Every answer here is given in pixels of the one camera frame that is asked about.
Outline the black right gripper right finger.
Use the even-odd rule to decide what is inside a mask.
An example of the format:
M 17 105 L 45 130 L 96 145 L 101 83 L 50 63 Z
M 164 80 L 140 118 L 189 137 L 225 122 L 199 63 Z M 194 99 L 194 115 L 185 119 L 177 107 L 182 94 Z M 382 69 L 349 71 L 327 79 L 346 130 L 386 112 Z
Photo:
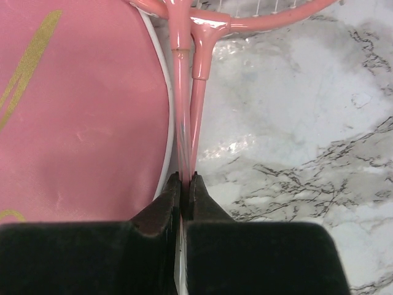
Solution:
M 182 199 L 189 294 L 349 294 L 335 243 L 311 222 L 239 222 L 194 175 Z

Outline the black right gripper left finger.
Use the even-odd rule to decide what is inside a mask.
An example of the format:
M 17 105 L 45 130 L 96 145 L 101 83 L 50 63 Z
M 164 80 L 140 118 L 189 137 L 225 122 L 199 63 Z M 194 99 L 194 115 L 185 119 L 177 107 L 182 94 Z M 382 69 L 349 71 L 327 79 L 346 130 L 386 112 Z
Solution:
M 127 221 L 1 226 L 2 294 L 176 294 L 181 182 Z

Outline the pink racket bag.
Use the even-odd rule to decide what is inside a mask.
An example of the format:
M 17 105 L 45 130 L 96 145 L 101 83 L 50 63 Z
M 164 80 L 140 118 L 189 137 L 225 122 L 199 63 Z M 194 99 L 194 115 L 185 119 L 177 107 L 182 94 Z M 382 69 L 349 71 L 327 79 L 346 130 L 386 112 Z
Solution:
M 125 1 L 2 1 L 1 222 L 138 214 L 168 169 L 169 84 Z

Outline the pink badminton racket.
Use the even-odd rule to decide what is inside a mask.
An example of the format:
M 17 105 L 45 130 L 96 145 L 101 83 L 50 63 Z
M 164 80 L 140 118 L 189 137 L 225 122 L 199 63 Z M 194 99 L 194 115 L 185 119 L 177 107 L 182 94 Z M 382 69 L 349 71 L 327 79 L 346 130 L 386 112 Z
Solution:
M 231 34 L 282 28 L 333 3 L 333 0 L 130 2 L 141 12 L 168 22 L 178 165 L 183 183 L 189 183 L 195 171 L 206 84 L 217 41 Z

